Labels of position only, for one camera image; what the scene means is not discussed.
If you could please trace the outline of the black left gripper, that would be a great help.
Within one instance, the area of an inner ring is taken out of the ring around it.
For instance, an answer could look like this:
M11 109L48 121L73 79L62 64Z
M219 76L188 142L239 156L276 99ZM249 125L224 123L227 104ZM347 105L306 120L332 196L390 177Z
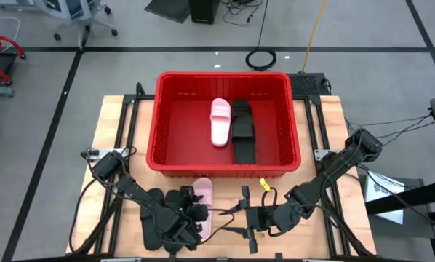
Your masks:
M199 205L203 199L202 195L194 195L194 190L192 186L182 186L180 188L184 198L185 207L184 213L188 215L191 220L196 224L196 229L199 233L203 231L203 221L208 217L207 207L204 205Z

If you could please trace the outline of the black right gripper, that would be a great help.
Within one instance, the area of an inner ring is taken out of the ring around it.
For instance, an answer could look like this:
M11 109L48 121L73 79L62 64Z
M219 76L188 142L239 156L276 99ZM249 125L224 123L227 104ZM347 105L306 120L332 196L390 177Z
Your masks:
M223 230L230 231L242 235L245 239L249 240L250 254L256 254L258 252L258 244L255 238L256 231L266 231L273 226L272 215L276 208L276 201L278 197L278 192L274 187L270 187L270 190L274 190L274 199L272 205L266 206L264 204L267 192L265 192L261 198L261 206L252 207L250 204L250 189L248 186L242 186L242 196L243 200L240 204L224 210L220 215L230 215L234 214L240 210L245 211L247 227L223 227Z

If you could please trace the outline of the pink slide sandal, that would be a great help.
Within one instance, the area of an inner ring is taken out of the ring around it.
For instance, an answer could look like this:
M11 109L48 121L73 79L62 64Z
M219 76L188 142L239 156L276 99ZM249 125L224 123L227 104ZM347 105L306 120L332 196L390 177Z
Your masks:
M222 99L215 98L210 110L211 143L215 147L224 147L228 142L231 126L231 106Z
M211 236L212 229L212 208L213 208L213 185L209 178L199 178L192 183L194 195L202 195L203 199L199 205L207 207L208 217L203 221L203 231L199 233L201 240L208 240Z

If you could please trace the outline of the red plastic bin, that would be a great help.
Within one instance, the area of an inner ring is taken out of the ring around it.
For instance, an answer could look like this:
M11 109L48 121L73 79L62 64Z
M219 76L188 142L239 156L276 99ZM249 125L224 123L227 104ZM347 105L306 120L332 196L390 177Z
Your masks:
M211 142L212 101L252 109L255 163ZM166 71L156 83L146 161L167 177L278 178L301 163L290 78L282 72Z

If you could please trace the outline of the white paper sheet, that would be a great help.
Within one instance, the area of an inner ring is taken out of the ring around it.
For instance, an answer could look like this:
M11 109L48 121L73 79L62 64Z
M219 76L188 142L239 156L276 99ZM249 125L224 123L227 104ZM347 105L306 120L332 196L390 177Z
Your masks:
M364 193L365 202L371 202L383 197L389 197L393 193L402 193L405 190L405 185L402 182L388 178L380 173L368 171L366 177L366 192ZM379 213L376 216L387 221L402 225L404 220L404 211L395 210L387 213Z

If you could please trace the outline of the black perforated box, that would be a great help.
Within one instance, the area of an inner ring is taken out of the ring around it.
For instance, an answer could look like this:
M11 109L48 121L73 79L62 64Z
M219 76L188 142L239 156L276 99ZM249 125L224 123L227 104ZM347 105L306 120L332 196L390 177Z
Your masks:
M287 74L294 97L309 95L331 95L332 87L323 73Z

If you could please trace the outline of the dark gray side table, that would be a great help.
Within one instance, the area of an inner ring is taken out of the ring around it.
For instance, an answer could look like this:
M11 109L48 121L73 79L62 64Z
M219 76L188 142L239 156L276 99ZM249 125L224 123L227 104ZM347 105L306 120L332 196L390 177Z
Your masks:
M362 192L366 192L366 177L360 175ZM412 190L425 186L421 179L392 178L405 185L405 190ZM382 234L396 237L420 237L429 239L435 258L435 202L431 204L417 205L411 208L400 209L404 211L403 224L399 225L373 214L368 214L370 225Z

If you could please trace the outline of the black metal beam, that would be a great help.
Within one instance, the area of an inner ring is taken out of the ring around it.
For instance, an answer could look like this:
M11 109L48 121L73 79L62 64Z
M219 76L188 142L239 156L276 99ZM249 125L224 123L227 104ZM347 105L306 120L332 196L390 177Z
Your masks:
M368 214L387 213L389 211L411 208L417 205L431 204L435 202L435 183L422 186L399 194L366 202Z

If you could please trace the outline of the black computer tower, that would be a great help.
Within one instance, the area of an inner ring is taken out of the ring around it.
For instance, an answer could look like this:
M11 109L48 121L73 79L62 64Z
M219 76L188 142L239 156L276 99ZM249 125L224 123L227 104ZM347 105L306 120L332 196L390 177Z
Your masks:
M220 0L188 0L188 3L194 23L214 23Z

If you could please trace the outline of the dark floor mat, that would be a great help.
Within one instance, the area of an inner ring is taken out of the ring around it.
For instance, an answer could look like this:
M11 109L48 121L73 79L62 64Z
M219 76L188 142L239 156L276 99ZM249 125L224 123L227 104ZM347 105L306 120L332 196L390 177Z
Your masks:
M144 10L177 23L184 23L191 13L188 0L152 0Z

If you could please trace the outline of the white office chair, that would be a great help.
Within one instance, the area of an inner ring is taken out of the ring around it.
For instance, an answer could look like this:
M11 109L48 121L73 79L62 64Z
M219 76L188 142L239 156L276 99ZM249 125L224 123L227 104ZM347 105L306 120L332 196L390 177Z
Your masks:
M84 34L89 33L93 25L110 28L112 36L118 36L118 31L114 25L96 18L98 12L104 12L107 15L112 13L111 8L102 0L33 0L33 4L51 17L63 20L53 35L56 41L62 40L60 31L73 25L78 28L77 45L79 49L84 48Z

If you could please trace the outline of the silver metal bracket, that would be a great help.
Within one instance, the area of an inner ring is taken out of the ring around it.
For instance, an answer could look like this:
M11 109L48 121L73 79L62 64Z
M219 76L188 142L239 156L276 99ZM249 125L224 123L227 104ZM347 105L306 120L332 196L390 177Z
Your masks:
M336 153L336 151L329 149L316 149L314 150L314 159L316 161L321 161L326 155Z
M101 160L106 154L116 151L122 156L128 155L128 150L122 148L88 148L80 153L81 157L90 161Z

